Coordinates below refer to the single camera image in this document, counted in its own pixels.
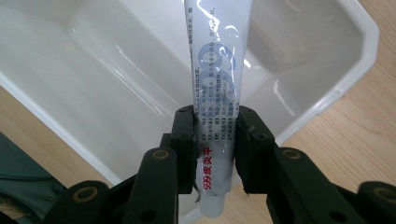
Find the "white container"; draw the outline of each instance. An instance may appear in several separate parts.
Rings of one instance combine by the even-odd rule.
[[[0,84],[117,184],[192,104],[184,17],[179,0],[0,0]],[[281,144],[363,76],[377,41],[357,0],[256,0],[241,104]]]

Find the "wooden floor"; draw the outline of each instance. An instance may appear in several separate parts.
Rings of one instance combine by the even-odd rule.
[[[380,29],[377,61],[337,103],[284,144],[304,151],[335,184],[356,191],[380,180],[396,186],[396,1],[360,0]],[[219,218],[197,224],[272,223],[265,196],[247,196],[241,184]]]

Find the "dark fabric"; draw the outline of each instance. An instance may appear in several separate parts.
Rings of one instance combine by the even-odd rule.
[[[18,223],[40,223],[63,191],[61,183],[0,133],[0,202],[7,198],[7,206],[25,211]]]

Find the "metal screw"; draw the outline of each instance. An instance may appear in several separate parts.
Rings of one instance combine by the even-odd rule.
[[[76,203],[86,203],[92,200],[98,194],[98,188],[94,186],[87,186],[77,190],[73,194],[73,201]]]
[[[155,152],[152,153],[152,157],[154,157],[157,160],[164,160],[169,156],[169,152],[165,150],[156,150]]]
[[[394,191],[392,189],[376,187],[373,189],[373,192],[378,198],[380,198],[388,203],[396,204],[396,191]]]
[[[283,150],[283,155],[291,160],[299,160],[301,158],[301,154],[292,149]]]

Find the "white tube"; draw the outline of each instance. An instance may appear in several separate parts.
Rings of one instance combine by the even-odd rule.
[[[231,189],[235,121],[251,0],[185,0],[191,51],[201,213],[218,217]]]

